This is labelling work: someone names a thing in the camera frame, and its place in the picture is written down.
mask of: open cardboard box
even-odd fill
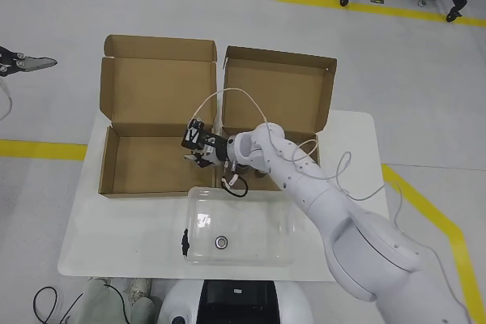
[[[216,91],[212,40],[109,36],[104,43],[100,110],[111,121],[104,145],[99,193],[107,197],[187,195],[195,186],[220,187],[223,169],[183,159],[181,138],[194,110]],[[224,87],[246,90],[269,122],[295,143],[315,139],[326,125],[336,60],[229,46]],[[212,127],[217,101],[198,115]],[[262,118],[240,92],[225,92],[223,132],[253,130]],[[312,147],[306,145],[305,151]],[[312,156],[318,162],[318,151]],[[250,171],[252,190],[278,190]]]
[[[248,92],[269,122],[283,127],[286,138],[300,144],[316,139],[326,126],[337,61],[303,54],[229,46],[225,85]],[[242,92],[224,93],[223,131],[227,135],[253,130],[263,123],[259,111]],[[314,143],[302,147],[311,151]],[[319,162],[318,150],[311,156]],[[218,185],[223,169],[217,173]],[[279,190],[268,176],[254,170],[243,175],[252,190]],[[242,189],[239,182],[234,188]]]
[[[108,36],[100,78],[100,111],[111,121],[99,193],[108,197],[187,195],[214,186],[215,170],[182,156],[194,110],[216,91],[212,40]],[[212,127],[216,101],[198,115]]]

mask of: white cable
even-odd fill
[[[11,98],[11,92],[9,91],[7,84],[5,83],[5,81],[2,78],[0,78],[0,88],[2,89],[3,93],[6,94],[7,99],[9,100],[9,109],[6,111],[6,113],[3,116],[0,117],[0,122],[1,122],[7,116],[9,116],[9,114],[13,110],[13,99]]]
[[[261,114],[262,116],[262,119],[263,121],[265,122],[265,125],[266,125],[266,128],[268,129],[268,140],[270,141],[270,144],[271,146],[275,149],[275,152],[277,153],[278,156],[280,156],[281,158],[283,158],[284,160],[288,161],[288,162],[292,162],[295,164],[295,162],[299,161],[299,160],[302,160],[308,156],[310,156],[311,154],[313,154],[315,152],[315,150],[317,150],[318,148],[318,141],[316,139],[309,139],[307,141],[304,141],[303,143],[299,144],[296,146],[296,148],[293,150],[293,153],[292,153],[292,158],[291,159],[287,159],[283,156],[282,154],[282,151],[279,150],[277,147],[275,147],[274,143],[272,142],[272,137],[270,135],[271,133],[271,129],[270,127],[268,126],[268,120],[266,119],[266,116],[265,114],[263,113],[263,111],[261,110],[261,107],[259,107],[258,103],[254,100],[254,98],[252,98],[251,95],[248,94],[248,92],[246,92],[245,90],[243,89],[240,89],[238,87],[227,87],[225,89],[222,89],[222,90],[219,90],[217,92],[214,92],[212,94],[210,94],[203,102],[201,105],[199,105],[199,107],[196,109],[196,111],[194,112],[192,118],[189,120],[189,123],[188,123],[188,127],[190,127],[191,125],[191,122],[196,118],[196,115],[199,113],[199,111],[203,108],[203,106],[213,97],[213,96],[216,96],[217,94],[221,93],[221,92],[226,92],[226,91],[229,91],[229,90],[234,90],[234,91],[239,91],[239,92],[243,92],[246,94],[246,96],[249,97],[249,99],[252,101],[252,103],[254,104],[254,106],[256,106],[256,108],[258,109],[259,113]],[[297,152],[297,150],[299,148],[301,148],[303,145],[305,145],[306,143],[310,143],[310,142],[315,142],[315,146],[313,147],[313,149],[309,152],[309,153],[306,153],[304,152],[305,154],[299,158],[296,158],[294,159],[295,157],[295,153]],[[345,155],[349,154],[349,160],[347,161],[346,165],[344,166],[344,168],[342,169],[342,171],[340,171],[340,165],[342,164],[342,160],[344,158]],[[349,194],[349,191],[345,190],[344,188],[342,188],[342,186],[340,185],[339,183],[339,175],[348,167],[348,165],[351,163],[351,158],[352,158],[352,155],[351,155],[351,152],[349,151],[346,151],[342,154],[342,156],[340,157],[340,161],[339,161],[339,165],[337,166],[337,172],[334,176],[332,177],[324,177],[324,178],[320,178],[320,177],[314,177],[314,176],[310,176],[309,174],[306,174],[306,173],[303,173],[302,171],[299,171],[297,170],[297,172],[299,173],[302,173],[304,175],[306,175],[307,177],[312,177],[313,179],[318,179],[318,180],[330,180],[332,178],[335,178],[336,181],[337,181],[337,186],[339,187],[340,191],[342,191],[344,194],[346,194],[350,199],[352,200],[355,200],[357,202],[361,202],[361,201],[364,201],[364,200],[367,200],[371,197],[373,197],[375,194],[377,194],[378,192],[380,192],[380,190],[382,190],[384,188],[385,185],[382,185],[380,188],[378,188],[376,191],[374,191],[372,194],[370,194],[369,196],[365,197],[365,198],[354,198],[352,197],[350,194]]]
[[[259,113],[261,114],[261,117],[262,117],[263,121],[265,122],[266,128],[268,129],[268,139],[270,140],[270,144],[271,144],[271,146],[272,146],[272,147],[275,149],[275,152],[277,153],[277,155],[278,155],[278,156],[281,156],[281,157],[282,157],[284,160],[286,160],[286,161],[288,161],[288,162],[296,162],[296,161],[298,161],[298,160],[302,160],[302,159],[304,159],[306,156],[309,156],[310,154],[312,154],[313,152],[315,152],[315,150],[317,149],[318,143],[317,143],[317,145],[315,145],[315,148],[314,148],[314,149],[313,149],[313,150],[312,150],[312,151],[311,151],[309,154],[306,154],[306,153],[305,153],[305,155],[304,155],[304,156],[302,156],[301,158],[298,158],[298,159],[295,159],[295,160],[289,160],[289,159],[285,158],[285,157],[282,155],[281,150],[279,150],[277,147],[275,147],[274,143],[272,142],[272,137],[271,137],[271,135],[270,135],[271,129],[270,129],[270,127],[268,126],[268,120],[266,119],[265,114],[264,114],[264,113],[263,113],[263,111],[261,110],[261,107],[259,107],[258,103],[256,103],[256,101],[254,100],[254,98],[252,98],[252,96],[251,96],[251,95],[249,95],[249,94],[248,94],[248,93],[247,93],[245,90],[240,89],[240,88],[238,88],[238,87],[226,87],[225,89],[223,89],[223,90],[219,90],[219,91],[217,91],[217,92],[215,92],[215,93],[212,93],[210,96],[208,96],[208,97],[207,97],[207,98],[206,98],[206,99],[205,99],[205,100],[202,102],[202,104],[201,104],[201,105],[200,105],[200,106],[199,106],[199,107],[196,109],[196,111],[194,112],[194,114],[193,114],[192,118],[189,120],[189,124],[188,124],[188,126],[187,126],[187,127],[189,127],[189,128],[188,128],[188,130],[190,130],[190,124],[191,124],[191,122],[194,120],[194,118],[196,117],[196,115],[198,114],[198,112],[199,112],[199,111],[202,109],[202,107],[203,107],[203,106],[204,106],[204,105],[205,105],[205,104],[206,104],[206,103],[209,101],[209,99],[210,99],[210,98],[212,98],[213,96],[216,96],[217,94],[219,94],[219,93],[221,93],[221,92],[226,92],[226,91],[229,91],[229,90],[235,90],[235,91],[239,91],[239,92],[243,92],[243,93],[245,93],[245,94],[246,94],[246,96],[248,96],[248,97],[249,97],[249,99],[252,101],[252,103],[254,104],[254,106],[256,106],[256,108],[258,109]]]
[[[452,285],[450,284],[450,281],[448,279],[448,275],[446,275],[446,272],[445,272],[445,267],[443,266],[443,262],[441,260],[441,258],[439,258],[439,254],[437,254],[436,250],[433,249],[432,247],[428,246],[428,245],[425,245],[425,244],[422,244],[422,243],[419,243],[416,239],[414,239],[413,237],[411,237],[410,235],[408,235],[405,230],[403,228],[401,228],[399,225],[398,225],[398,216],[399,216],[399,212],[402,210],[402,205],[403,205],[403,192],[402,192],[402,188],[401,186],[397,183],[397,182],[392,182],[394,183],[397,187],[398,187],[398,191],[399,191],[399,206],[398,206],[398,210],[396,211],[396,213],[394,214],[394,218],[393,218],[393,225],[396,227],[396,229],[399,230],[399,232],[401,232],[408,240],[410,240],[411,242],[413,242],[414,244],[422,247],[422,248],[425,248],[425,249],[428,249],[430,250],[434,256],[436,257],[437,259],[437,263],[439,264],[439,267],[441,268],[441,272],[443,274],[443,277],[445,278],[445,282],[446,282],[446,287],[448,287],[448,290],[450,292],[450,295],[452,295],[452,298],[454,298],[454,301],[459,305],[461,306],[461,308],[464,310],[464,313],[466,314],[466,317],[467,317],[467,320],[468,320],[468,323],[469,324],[472,324],[472,320],[470,318],[470,313],[468,312],[468,309],[467,307],[457,298],[457,296],[455,295],[455,292],[454,292],[454,289],[452,288]]]

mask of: white table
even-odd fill
[[[174,279],[334,281],[322,239],[297,210],[295,261],[276,266],[199,266],[181,256],[187,197],[106,198],[97,193],[109,120],[98,113],[59,257],[62,275]],[[319,134],[321,166],[328,175],[345,151],[352,163],[339,180],[363,197],[383,184],[374,122],[367,113],[331,111]],[[361,205],[388,217],[385,191]]]

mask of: gray floor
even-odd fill
[[[444,12],[451,2],[429,5]],[[417,8],[409,1],[399,6]],[[466,9],[486,18],[486,0]],[[486,308],[485,28],[267,0],[1,0],[0,43],[60,64],[7,79],[15,107],[0,123],[0,139],[86,143],[110,33],[212,39],[220,62],[227,45],[337,58],[331,108],[370,113],[382,163],[462,228]],[[223,73],[219,64],[218,80]],[[0,113],[5,104],[0,93]],[[45,285],[62,295],[57,320],[80,293],[86,279],[56,268],[80,168],[80,162],[0,158],[0,323],[36,322],[32,297]],[[392,211],[397,199],[389,192]],[[408,204],[401,218],[408,232],[438,250],[460,294],[442,233]],[[428,266],[439,275],[430,256]],[[154,294],[163,296],[172,283],[157,281]],[[373,305],[336,284],[303,289],[319,323],[382,322]],[[50,296],[44,299],[49,308]]]

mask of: white robotic arm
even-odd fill
[[[469,323],[465,310],[419,269],[403,234],[321,180],[324,172],[296,148],[280,126],[268,123],[229,138],[227,156],[271,176],[317,226],[336,281],[355,298],[376,301],[386,323]]]

